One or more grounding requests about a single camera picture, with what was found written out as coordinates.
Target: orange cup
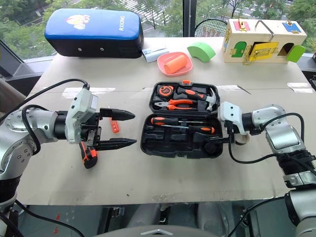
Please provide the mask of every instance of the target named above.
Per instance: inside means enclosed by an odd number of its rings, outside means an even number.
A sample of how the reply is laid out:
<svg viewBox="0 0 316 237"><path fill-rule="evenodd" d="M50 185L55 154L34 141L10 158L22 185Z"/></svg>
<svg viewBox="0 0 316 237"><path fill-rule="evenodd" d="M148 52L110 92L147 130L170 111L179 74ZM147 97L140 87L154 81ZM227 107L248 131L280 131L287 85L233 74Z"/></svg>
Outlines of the orange cup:
<svg viewBox="0 0 316 237"><path fill-rule="evenodd" d="M164 69L168 74L173 74L185 67L187 64L187 59L184 55L180 55L169 62L164 64Z"/></svg>

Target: table surface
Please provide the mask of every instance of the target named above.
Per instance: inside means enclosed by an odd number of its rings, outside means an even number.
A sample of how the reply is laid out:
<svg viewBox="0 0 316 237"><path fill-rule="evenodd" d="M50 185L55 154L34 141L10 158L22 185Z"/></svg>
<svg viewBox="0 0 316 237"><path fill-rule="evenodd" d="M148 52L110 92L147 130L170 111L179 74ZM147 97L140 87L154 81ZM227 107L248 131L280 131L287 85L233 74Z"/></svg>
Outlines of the table surface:
<svg viewBox="0 0 316 237"><path fill-rule="evenodd" d="M193 58L193 69L180 77L168 78L157 63L138 59L75 58L57 55L39 79L31 94L56 82L79 78L90 83L99 96L98 107L128 110L136 118L119 121L121 131L113 134L110 123L101 122L102 138L137 139L130 147L99 152L98 163L85 169L78 145L66 141L43 144L33 156L21 178L18 199L24 204L100 205L152 202L195 202L214 200L260 199L282 196L288 191L275 158L256 164L238 164L231 160L227 145L215 159L163 158L149 156L140 149L145 118L152 112L148 106L152 88L159 81L189 79L192 82L219 87L221 101L239 105L251 112L267 104L279 104L288 112L298 112L305 119L306 146L312 154L316 111L309 107L315 100L309 88L293 89L289 82L306 82L299 67L288 64L224 63L221 53L223 38L145 38L148 46L168 47L170 52L189 54L187 46L196 41L210 44L216 56L208 63ZM305 87L307 84L295 84ZM71 99L81 84L71 82L34 99L52 111L68 110ZM300 131L299 121L288 118ZM261 134L245 146L233 146L235 157L253 160L270 154Z"/></svg>

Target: cartoon print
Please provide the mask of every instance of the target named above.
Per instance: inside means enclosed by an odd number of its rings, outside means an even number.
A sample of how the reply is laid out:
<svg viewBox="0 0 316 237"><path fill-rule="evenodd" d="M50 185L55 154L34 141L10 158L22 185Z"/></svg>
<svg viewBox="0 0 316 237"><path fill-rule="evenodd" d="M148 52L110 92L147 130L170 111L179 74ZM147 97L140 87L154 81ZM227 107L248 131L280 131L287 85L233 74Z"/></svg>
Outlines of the cartoon print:
<svg viewBox="0 0 316 237"><path fill-rule="evenodd" d="M88 15L73 15L66 19L68 24L74 25L74 27L78 30L83 30L89 20L90 16Z"/></svg>

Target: glass window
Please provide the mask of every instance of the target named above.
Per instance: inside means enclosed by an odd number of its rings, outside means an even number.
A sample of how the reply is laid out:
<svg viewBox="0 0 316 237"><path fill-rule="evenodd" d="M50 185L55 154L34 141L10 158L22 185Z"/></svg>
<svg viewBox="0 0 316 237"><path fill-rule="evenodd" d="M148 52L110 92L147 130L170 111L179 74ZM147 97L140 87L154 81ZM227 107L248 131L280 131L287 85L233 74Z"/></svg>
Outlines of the glass window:
<svg viewBox="0 0 316 237"><path fill-rule="evenodd" d="M271 19L297 21L307 34L306 52L316 51L316 0L197 0L196 25L216 18ZM199 32L202 36L219 36L218 21L207 21Z"/></svg>
<svg viewBox="0 0 316 237"><path fill-rule="evenodd" d="M145 37L182 36L182 0L0 0L0 39L22 59L56 54L43 33L60 8L132 11Z"/></svg>

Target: black cable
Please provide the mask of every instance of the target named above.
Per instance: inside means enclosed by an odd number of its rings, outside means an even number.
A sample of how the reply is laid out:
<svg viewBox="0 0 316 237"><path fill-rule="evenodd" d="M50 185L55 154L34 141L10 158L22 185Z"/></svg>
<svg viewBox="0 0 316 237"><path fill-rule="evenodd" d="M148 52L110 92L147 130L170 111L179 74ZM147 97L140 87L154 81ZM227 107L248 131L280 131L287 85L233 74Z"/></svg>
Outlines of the black cable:
<svg viewBox="0 0 316 237"><path fill-rule="evenodd" d="M257 207L263 205L263 204L266 204L268 202L271 202L271 201L276 201L276 200L281 200L281 199L284 199L284 197L275 197L275 198L272 198L272 199L269 199L269 200L265 200L257 205L254 205L252 208L247 208L247 211L245 212L245 214L242 216L242 218L239 220L239 222L237 223L237 225L234 227L234 229L228 234L227 237L231 237L234 232L236 231L237 227L241 224L241 222L247 217L247 215L253 211L254 209L256 209Z"/></svg>
<svg viewBox="0 0 316 237"><path fill-rule="evenodd" d="M254 163L263 161L263 160L265 160L265 159L267 159L267 158L275 157L275 156L278 155L278 154L270 154L270 155L266 155L266 156L264 156L264 157L261 157L260 159L255 159L255 160L251 160L251 161L238 160L238 159L236 159L236 158L233 156L233 152L232 152L232 140L233 140L232 135L229 134L229 135L228 135L228 138L229 138L229 142L228 142L229 155L231 156L231 158L233 159L233 161L235 161L235 162L237 162L237 163L240 163L240 164L254 164Z"/></svg>
<svg viewBox="0 0 316 237"><path fill-rule="evenodd" d="M82 79L67 79L67 80L63 80L59 83L56 83L54 85L51 85L49 86L48 88L45 88L44 90L41 90L39 92L37 92L36 94L30 96L29 98L27 98L25 101L23 101L21 104L17 105L16 107L14 107L14 109L10 110L8 113L6 113L2 118L0 118L0 122L2 122L10 113L18 110L22 105L25 105L26 103L28 103L30 100L33 100L35 97L43 94L44 92L47 92L48 90L51 90L59 85L62 85L62 84L65 84L65 83L68 83L68 82L71 82L71 81L80 81L82 83L84 83L83 85L83 88L86 88L87 90L90 89L90 85L85 81L85 80L82 80Z"/></svg>
<svg viewBox="0 0 316 237"><path fill-rule="evenodd" d="M17 237L23 237L22 233L15 226L15 224L12 221L10 221L1 211L0 211L0 219L8 226L8 228L11 228L13 230L14 234Z"/></svg>
<svg viewBox="0 0 316 237"><path fill-rule="evenodd" d="M38 140L37 136L35 135L35 133L33 132L32 128L29 124L27 114L26 114L26 111L29 108L38 108L38 109L46 110L46 111L47 111L47 109L45 109L44 107L39 106L39 105L27 105L22 109L22 113L21 113L22 121L25 125L25 128L29 132L31 138L33 139L33 141L36 145L36 150L33 152L33 155L36 155L38 152L40 152L40 141Z"/></svg>
<svg viewBox="0 0 316 237"><path fill-rule="evenodd" d="M20 207L22 208L26 213L28 213L29 215L35 217L35 218L38 218L38 219L41 219L41 220L44 220L44 221L49 221L49 222L52 222L52 223L55 223L57 225L61 225L61 226L64 226L64 227L67 227L73 231L75 231L79 236L81 237L85 237L83 235L83 233L81 233L78 229L76 229L75 227L73 226L70 226L70 225L67 225L63 222L60 222L60 221L56 221L56 220L53 220L53 219L50 219L50 218L47 218L47 217L44 217L44 216L40 216L40 215L37 215L33 212L31 212L29 209L27 209L22 203L20 203L18 200L15 200L15 203Z"/></svg>
<svg viewBox="0 0 316 237"><path fill-rule="evenodd" d="M278 119L281 119L281 118L284 118L284 117L287 117L287 116L296 116L300 119L301 121L301 139L302 141L304 142L304 130L305 130L305 125L304 125L304 119L303 117L298 114L298 113L286 113L284 115L280 115L280 116L277 116L275 118L272 118L270 119L269 121L267 121L264 125L260 126L260 129L261 129L261 132L263 132L263 130L265 130L266 126L268 126L269 123L275 121L275 120L278 120Z"/></svg>
<svg viewBox="0 0 316 237"><path fill-rule="evenodd" d="M310 166L306 165L304 162L300 161L300 160L297 159L297 158L291 157L291 156L289 156L288 154L285 154L285 156L286 156L288 159L290 159L290 160L292 160L292 161L298 163L299 165L301 165L301 166L304 167L305 169L309 170L313 175L316 176L316 171L315 171L313 168L311 168Z"/></svg>

